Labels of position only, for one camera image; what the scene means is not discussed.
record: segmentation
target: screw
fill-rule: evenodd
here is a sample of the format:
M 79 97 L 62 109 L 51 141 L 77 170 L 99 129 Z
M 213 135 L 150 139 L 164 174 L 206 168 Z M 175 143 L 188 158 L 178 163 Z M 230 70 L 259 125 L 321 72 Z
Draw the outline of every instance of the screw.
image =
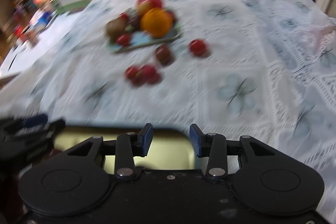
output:
M 222 168 L 211 168 L 209 170 L 209 175 L 213 177 L 220 177 L 222 175 L 225 175 L 225 170 Z
M 123 167 L 117 170 L 117 174 L 121 177 L 128 177 L 133 175 L 133 170 L 131 168 Z

